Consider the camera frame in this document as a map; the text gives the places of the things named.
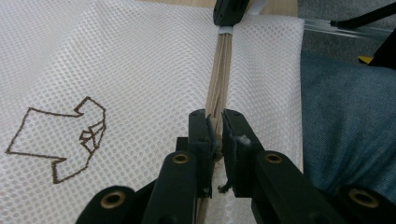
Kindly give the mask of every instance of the blue fabric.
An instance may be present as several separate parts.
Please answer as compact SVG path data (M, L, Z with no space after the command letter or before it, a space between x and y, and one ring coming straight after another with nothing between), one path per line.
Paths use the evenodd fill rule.
M304 174L334 194L358 184L396 203L396 71L301 60Z

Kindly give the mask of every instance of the drawn shape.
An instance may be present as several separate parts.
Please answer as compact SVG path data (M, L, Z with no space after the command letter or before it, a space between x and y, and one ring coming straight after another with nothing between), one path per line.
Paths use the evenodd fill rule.
M52 160L54 184L78 175L101 144L106 110L86 97L74 111L57 114L29 107L6 153Z

